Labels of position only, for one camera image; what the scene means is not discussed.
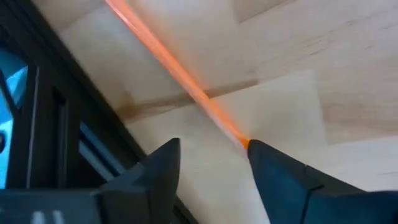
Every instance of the orange laser line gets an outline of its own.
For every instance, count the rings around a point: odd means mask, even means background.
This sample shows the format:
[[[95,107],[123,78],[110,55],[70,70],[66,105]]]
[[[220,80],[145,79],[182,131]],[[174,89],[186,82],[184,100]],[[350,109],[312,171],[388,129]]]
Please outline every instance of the orange laser line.
[[[136,37],[152,52],[155,58],[170,72],[173,78],[178,81],[183,89],[206,111],[206,114],[217,126],[233,141],[247,149],[249,140],[236,128],[218,104],[209,99],[190,74],[179,64],[177,59],[140,20],[127,2],[125,0],[106,0],[106,2]]]

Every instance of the wood grain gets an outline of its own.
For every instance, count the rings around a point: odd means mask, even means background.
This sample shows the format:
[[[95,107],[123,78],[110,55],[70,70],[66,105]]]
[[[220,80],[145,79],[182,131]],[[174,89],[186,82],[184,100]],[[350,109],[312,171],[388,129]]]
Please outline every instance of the wood grain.
[[[35,0],[34,3],[55,30],[66,29],[105,5],[102,0]]]
[[[227,1],[130,2],[209,86],[312,69],[330,143],[397,134],[396,1],[294,1],[242,23]]]
[[[335,144],[290,151],[305,164],[366,191],[398,188],[398,138]]]
[[[325,147],[315,74],[304,71],[214,98],[250,137],[284,151]],[[200,223],[268,223],[246,151],[196,105],[126,124],[152,152],[181,138],[178,196]]]
[[[217,97],[232,93],[234,91],[249,88],[257,85],[257,80],[248,80],[246,82],[237,83],[235,85],[221,86],[218,88],[205,90],[205,93],[210,97]],[[116,108],[115,111],[124,122],[136,121],[138,119],[147,118],[170,110],[186,106],[194,103],[194,100],[188,94],[181,94],[177,96],[170,96],[166,98],[158,98],[156,100],[147,101],[139,105],[135,105],[131,100],[126,104]]]
[[[108,6],[88,14],[60,36],[113,108],[184,92]]]
[[[232,0],[234,12],[239,22],[244,22],[258,14],[292,0]]]

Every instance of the black machine part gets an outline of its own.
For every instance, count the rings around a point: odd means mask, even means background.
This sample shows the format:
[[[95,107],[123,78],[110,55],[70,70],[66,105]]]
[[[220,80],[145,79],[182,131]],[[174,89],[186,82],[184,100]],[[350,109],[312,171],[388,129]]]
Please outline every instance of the black machine part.
[[[169,224],[180,170],[180,140],[93,190],[2,190],[0,223]]]
[[[0,79],[13,118],[5,189],[96,189],[146,157],[31,0],[0,1],[0,48],[27,66],[22,101]],[[178,197],[172,223],[198,223]]]
[[[365,192],[258,140],[249,160],[271,224],[398,223],[398,192]]]

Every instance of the plywood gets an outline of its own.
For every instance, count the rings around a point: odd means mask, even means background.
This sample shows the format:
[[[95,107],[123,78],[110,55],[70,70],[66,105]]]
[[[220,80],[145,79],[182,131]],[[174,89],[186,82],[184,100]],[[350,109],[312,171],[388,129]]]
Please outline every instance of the plywood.
[[[304,71],[214,100],[247,133],[279,149],[325,147],[314,78],[312,71]],[[178,195],[199,222],[267,223],[245,152],[235,148],[198,106],[126,126],[147,153],[170,138],[181,138]]]
[[[253,138],[316,169],[364,190],[396,189],[398,138],[327,144],[315,77],[313,71],[295,73],[215,100]],[[245,153],[198,106],[126,126],[147,153],[181,138],[178,195],[199,222],[267,222]]]
[[[288,0],[232,0],[237,20],[243,22],[258,14],[281,4],[287,4]]]
[[[127,1],[250,137],[398,187],[397,1]],[[35,2],[146,152],[182,138],[178,194],[200,222],[267,221],[244,154],[102,1]]]
[[[127,1],[206,90],[314,70],[330,143],[398,133],[396,1],[289,1],[244,22],[236,7],[270,1]],[[113,108],[183,105],[167,104],[183,90],[102,3],[37,0]]]

